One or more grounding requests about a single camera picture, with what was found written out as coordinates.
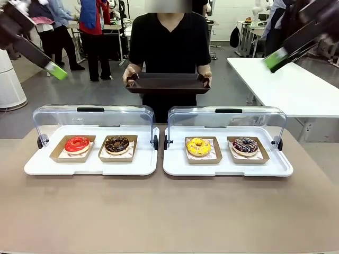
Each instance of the red donut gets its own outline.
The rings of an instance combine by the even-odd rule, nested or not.
[[[78,153],[87,151],[90,146],[90,140],[84,137],[74,137],[68,140],[65,144],[65,150],[69,153]]]

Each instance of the red jacket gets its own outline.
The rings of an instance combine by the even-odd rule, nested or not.
[[[91,35],[101,35],[102,30],[100,23],[100,7],[103,10],[104,24],[109,25],[111,24],[109,6],[110,3],[108,1],[103,3],[102,0],[96,0],[96,27],[94,29],[89,29],[84,25],[83,22],[80,22],[80,30]]]

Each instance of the pink object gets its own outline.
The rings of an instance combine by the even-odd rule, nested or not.
[[[33,17],[32,20],[37,25],[41,25],[41,24],[52,25],[54,23],[54,21],[50,20],[47,17]]]

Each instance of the cardboard box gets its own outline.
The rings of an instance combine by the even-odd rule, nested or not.
[[[103,158],[101,157],[101,152],[102,152],[102,149],[105,149],[105,144],[106,144],[106,141],[107,139],[111,138],[111,137],[114,137],[114,135],[112,136],[107,136],[105,138],[105,141],[102,143],[102,146],[100,148],[100,151],[99,151],[99,154],[98,154],[98,157],[100,158],[100,160],[102,162],[133,162],[133,158],[134,158],[134,155],[136,153],[136,147],[137,147],[137,141],[138,141],[138,136],[137,135],[120,135],[120,136],[123,136],[125,138],[128,139],[128,141],[130,143],[134,142],[134,148],[133,148],[133,156],[132,158],[119,158],[119,155],[117,155],[116,157],[117,158]]]
[[[251,157],[245,157],[245,156],[241,156],[241,155],[237,154],[233,150],[233,146],[231,146],[230,143],[233,144],[233,142],[238,138],[249,138],[249,139],[256,141],[258,143],[260,153],[261,153],[263,159],[254,159],[254,156],[253,156],[253,158],[251,158]],[[260,142],[260,140],[257,137],[227,137],[227,142],[228,142],[228,146],[230,148],[230,152],[231,152],[231,156],[233,158],[233,161],[236,164],[265,164],[270,159],[270,157],[267,154],[267,151],[265,150],[263,144]]]
[[[222,154],[221,154],[221,150],[220,150],[220,146],[219,146],[219,143],[218,143],[218,140],[216,137],[186,137],[185,138],[185,149],[186,149],[186,154],[188,153],[187,151],[187,147],[186,147],[186,144],[187,144],[187,141],[189,139],[194,139],[194,138],[200,138],[200,139],[211,139],[213,140],[213,146],[214,146],[214,149],[215,149],[215,152],[216,152],[216,156],[217,158],[216,159],[203,159],[204,157],[197,157],[198,159],[196,160],[193,160],[193,159],[190,159],[188,157],[188,160],[189,160],[189,164],[192,164],[192,165],[201,165],[201,164],[219,164],[222,160]]]
[[[83,157],[83,158],[76,158],[76,157],[73,157],[73,158],[59,158],[60,154],[63,152],[63,150],[65,148],[66,142],[68,140],[70,140],[71,138],[74,138],[74,137],[88,138],[90,140],[90,142],[92,143],[92,145],[90,146],[89,150],[87,151],[86,156]],[[85,163],[86,160],[88,159],[88,157],[89,157],[93,147],[94,147],[94,143],[95,143],[95,136],[88,136],[88,135],[68,135],[68,136],[64,136],[63,139],[57,145],[57,147],[55,147],[55,149],[53,150],[53,152],[51,153],[49,158],[51,158],[55,162]]]

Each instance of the white cylinder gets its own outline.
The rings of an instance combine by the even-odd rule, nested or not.
[[[0,50],[0,110],[12,110],[26,104],[27,98],[8,54]]]

